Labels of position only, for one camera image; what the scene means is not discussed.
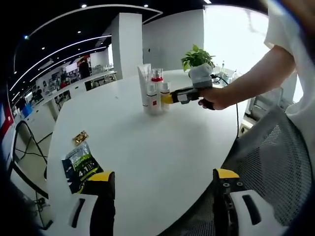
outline white round table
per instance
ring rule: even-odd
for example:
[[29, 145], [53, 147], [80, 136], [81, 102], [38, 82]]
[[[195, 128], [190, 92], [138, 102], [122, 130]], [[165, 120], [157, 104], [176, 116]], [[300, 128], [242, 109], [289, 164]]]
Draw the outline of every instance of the white round table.
[[[164, 72], [171, 89], [191, 86], [187, 73]], [[239, 104], [239, 121], [246, 102]], [[236, 108], [172, 104], [153, 117], [142, 109], [138, 77], [125, 78], [67, 101], [51, 139], [47, 188], [53, 213], [70, 200], [61, 160], [85, 130], [93, 157], [116, 173], [116, 236], [156, 236], [178, 220], [212, 181], [237, 133]]]

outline sleeve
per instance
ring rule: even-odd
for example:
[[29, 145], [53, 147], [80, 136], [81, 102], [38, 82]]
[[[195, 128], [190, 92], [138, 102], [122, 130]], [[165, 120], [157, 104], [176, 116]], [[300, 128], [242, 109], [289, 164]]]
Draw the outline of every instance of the sleeve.
[[273, 48], [274, 45], [278, 45], [292, 54], [290, 43], [284, 31], [284, 24], [281, 18], [282, 16], [276, 15], [276, 13], [274, 13], [270, 8], [268, 8], [268, 16], [269, 23], [265, 45], [270, 49]]

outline green leaves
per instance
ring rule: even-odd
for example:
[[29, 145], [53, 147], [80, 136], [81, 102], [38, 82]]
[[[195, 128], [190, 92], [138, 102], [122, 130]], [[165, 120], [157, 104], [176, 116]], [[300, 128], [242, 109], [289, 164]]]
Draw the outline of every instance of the green leaves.
[[215, 67], [212, 62], [212, 58], [215, 56], [211, 56], [208, 52], [199, 49], [197, 45], [193, 45], [192, 50], [188, 51], [185, 56], [181, 59], [184, 71], [192, 66], [199, 66], [204, 63], [209, 64], [212, 68]]

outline black ceiling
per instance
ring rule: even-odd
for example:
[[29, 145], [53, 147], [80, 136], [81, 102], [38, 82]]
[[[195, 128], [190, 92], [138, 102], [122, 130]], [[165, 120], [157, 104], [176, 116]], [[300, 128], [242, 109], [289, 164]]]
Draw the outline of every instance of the black ceiling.
[[[259, 0], [211, 0], [211, 2], [245, 6], [259, 11], [265, 11], [265, 8]], [[12, 87], [31, 66], [50, 53], [84, 39], [101, 36], [119, 12], [141, 13], [143, 20], [147, 20], [156, 14], [147, 10], [126, 7], [95, 8], [76, 12], [57, 19], [34, 33], [28, 40], [23, 38], [24, 35], [31, 34], [36, 28], [49, 20], [69, 11], [80, 9], [83, 3], [88, 6], [100, 4], [143, 6], [144, 4], [148, 4], [149, 8], [160, 10], [163, 12], [162, 16], [166, 16], [187, 10], [201, 9], [205, 2], [203, 0], [12, 1], [7, 8], [8, 13], [10, 13], [8, 15], [11, 15], [12, 19], [8, 19], [9, 24], [5, 24], [4, 26], [5, 32], [10, 34], [10, 37], [6, 39], [7, 51], [4, 55], [6, 60], [6, 78], [8, 78], [9, 88]], [[57, 62], [79, 52], [108, 46], [111, 40], [108, 38], [102, 45], [98, 43], [97, 47], [95, 47], [96, 43], [97, 40], [93, 40], [75, 45], [53, 55], [52, 59]], [[14, 54], [16, 55], [15, 69], [13, 67]], [[40, 72], [38, 68], [47, 61], [48, 59], [27, 73], [12, 92], [9, 93], [10, 96], [20, 91], [22, 88], [29, 86], [29, 81]]]

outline hand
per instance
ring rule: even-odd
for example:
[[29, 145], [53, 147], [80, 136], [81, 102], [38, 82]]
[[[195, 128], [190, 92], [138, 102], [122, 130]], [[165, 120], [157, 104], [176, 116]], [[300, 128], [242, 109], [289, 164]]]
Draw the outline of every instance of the hand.
[[[223, 110], [224, 108], [228, 107], [226, 102], [227, 96], [223, 88], [207, 88], [201, 91], [200, 95], [209, 102], [212, 102], [213, 108], [215, 110]], [[200, 100], [198, 104], [206, 109], [206, 107], [202, 103], [202, 100]]]

